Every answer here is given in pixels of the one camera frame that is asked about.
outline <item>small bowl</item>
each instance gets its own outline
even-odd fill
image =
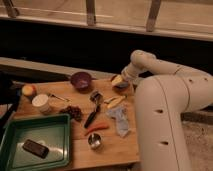
[[[91,81],[92,76],[87,72],[76,72],[70,78],[71,84],[80,91],[88,89]]]
[[[101,136],[99,134],[91,134],[88,138],[88,143],[91,149],[95,150],[101,146]]]

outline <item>red apple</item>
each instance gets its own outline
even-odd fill
[[[32,84],[26,84],[22,87],[22,94],[26,97],[34,97],[36,93],[36,88]]]

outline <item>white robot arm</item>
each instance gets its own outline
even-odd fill
[[[135,92],[143,171],[191,171],[180,114],[213,103],[213,77],[201,70],[156,59],[141,50],[122,71],[126,81],[150,71]]]

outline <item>green tray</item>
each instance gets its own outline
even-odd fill
[[[27,139],[49,148],[45,159],[23,150]],[[65,166],[69,163],[69,141],[68,114],[11,121],[0,147],[0,170],[38,171]]]

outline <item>food item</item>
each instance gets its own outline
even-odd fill
[[[89,133],[93,132],[93,131],[96,131],[96,130],[100,130],[100,129],[107,129],[109,128],[109,124],[106,123],[106,122],[101,122],[101,123],[98,123],[98,124],[93,124],[91,125],[85,132],[85,136],[87,136]]]
[[[78,106],[68,105],[65,109],[60,110],[60,113],[70,114],[70,118],[75,119],[77,122],[82,120],[82,112]]]
[[[37,94],[36,88],[32,84],[26,84],[26,85],[24,85],[22,87],[22,91],[21,92],[22,92],[22,94],[24,96],[26,96],[30,100],[32,100],[36,96],[36,94]]]
[[[107,105],[107,108],[111,109],[111,108],[117,106],[120,102],[122,102],[124,99],[126,99],[126,97],[127,97],[126,95],[123,95],[118,98],[115,98],[114,100],[111,100],[109,102],[109,104]]]
[[[49,152],[46,146],[43,146],[35,141],[27,139],[22,148],[38,157],[45,158]]]
[[[113,87],[120,88],[120,89],[126,88],[129,86],[129,83],[125,81],[121,75],[115,75],[114,77],[112,77],[111,84]]]

